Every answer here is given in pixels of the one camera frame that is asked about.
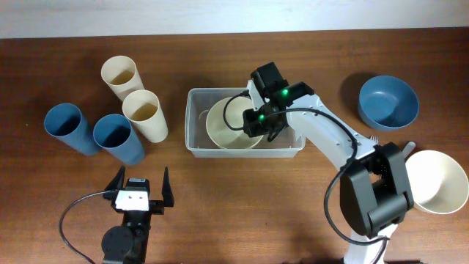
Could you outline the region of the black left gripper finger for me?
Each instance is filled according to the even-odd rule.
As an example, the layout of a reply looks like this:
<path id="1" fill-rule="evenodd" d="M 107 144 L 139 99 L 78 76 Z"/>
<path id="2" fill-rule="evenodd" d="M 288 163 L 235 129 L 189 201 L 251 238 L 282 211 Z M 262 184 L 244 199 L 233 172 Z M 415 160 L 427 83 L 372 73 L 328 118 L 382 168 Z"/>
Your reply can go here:
<path id="1" fill-rule="evenodd" d="M 121 166 L 116 176 L 105 187 L 103 198 L 107 200 L 116 199 L 118 191 L 123 189 L 124 179 L 125 179 L 125 166 Z"/>
<path id="2" fill-rule="evenodd" d="M 169 168 L 166 166 L 163 176 L 162 191 L 163 204 L 165 207 L 172 208 L 174 207 L 174 195 L 172 193 L 170 178 L 169 178 Z"/>

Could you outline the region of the blue bowl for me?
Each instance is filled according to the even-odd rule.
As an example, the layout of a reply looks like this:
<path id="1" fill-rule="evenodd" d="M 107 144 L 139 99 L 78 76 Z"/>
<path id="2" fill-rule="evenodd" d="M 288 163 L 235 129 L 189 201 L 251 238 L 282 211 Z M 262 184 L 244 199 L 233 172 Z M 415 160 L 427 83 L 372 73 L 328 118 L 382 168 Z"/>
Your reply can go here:
<path id="1" fill-rule="evenodd" d="M 358 113 L 364 123 L 379 131 L 395 131 L 414 122 L 418 96 L 405 81 L 375 76 L 366 81 L 358 96 Z"/>

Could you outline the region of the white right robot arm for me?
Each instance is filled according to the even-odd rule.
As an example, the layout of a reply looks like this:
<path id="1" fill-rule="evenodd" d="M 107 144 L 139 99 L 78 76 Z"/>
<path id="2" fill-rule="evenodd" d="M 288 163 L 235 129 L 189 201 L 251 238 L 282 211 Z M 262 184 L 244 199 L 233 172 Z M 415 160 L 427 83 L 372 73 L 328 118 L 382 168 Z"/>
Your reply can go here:
<path id="1" fill-rule="evenodd" d="M 352 229 L 334 232 L 349 244 L 344 263 L 383 263 L 392 233 L 414 206 L 405 158 L 393 142 L 363 137 L 322 104 L 303 82 L 289 84 L 272 62 L 251 73 L 247 90 L 253 106 L 243 112 L 243 131 L 272 141 L 290 127 L 305 136 L 336 167 L 324 197 L 324 211 L 339 187 L 341 213 Z"/>

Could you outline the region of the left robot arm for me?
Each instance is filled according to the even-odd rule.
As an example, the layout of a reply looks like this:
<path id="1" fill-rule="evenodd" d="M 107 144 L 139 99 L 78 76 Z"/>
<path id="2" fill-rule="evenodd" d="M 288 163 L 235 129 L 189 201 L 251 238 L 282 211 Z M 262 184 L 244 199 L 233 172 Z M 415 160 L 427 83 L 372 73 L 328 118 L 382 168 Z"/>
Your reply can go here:
<path id="1" fill-rule="evenodd" d="M 109 229 L 101 241 L 104 263 L 145 262 L 151 218 L 163 215 L 166 208 L 174 206 L 169 171 L 163 175 L 162 200 L 149 198 L 148 179 L 125 179 L 125 167 L 121 166 L 114 179 L 106 186 L 104 199 L 123 215 L 122 223 Z"/>

